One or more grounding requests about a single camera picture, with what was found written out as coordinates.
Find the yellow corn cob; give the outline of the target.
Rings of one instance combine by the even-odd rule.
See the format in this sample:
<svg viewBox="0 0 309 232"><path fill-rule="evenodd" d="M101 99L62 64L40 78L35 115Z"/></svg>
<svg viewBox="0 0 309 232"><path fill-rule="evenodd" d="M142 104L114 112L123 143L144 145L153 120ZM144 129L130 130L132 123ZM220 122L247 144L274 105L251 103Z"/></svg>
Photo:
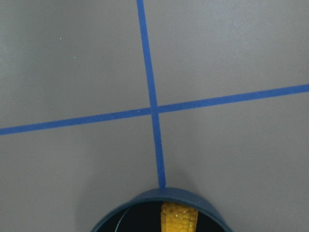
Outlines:
<svg viewBox="0 0 309 232"><path fill-rule="evenodd" d="M187 205L163 202L160 222L162 232L195 232L198 211Z"/></svg>

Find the dark blue saucepan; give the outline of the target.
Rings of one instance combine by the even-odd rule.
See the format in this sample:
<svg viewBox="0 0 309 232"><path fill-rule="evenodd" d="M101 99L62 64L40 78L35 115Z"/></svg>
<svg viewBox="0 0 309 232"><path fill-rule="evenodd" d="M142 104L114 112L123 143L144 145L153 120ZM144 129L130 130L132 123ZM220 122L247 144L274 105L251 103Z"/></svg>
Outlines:
<svg viewBox="0 0 309 232"><path fill-rule="evenodd" d="M196 232L230 232L219 212L204 198L180 188L144 192L103 217L94 232L161 232L163 202L187 205L198 211Z"/></svg>

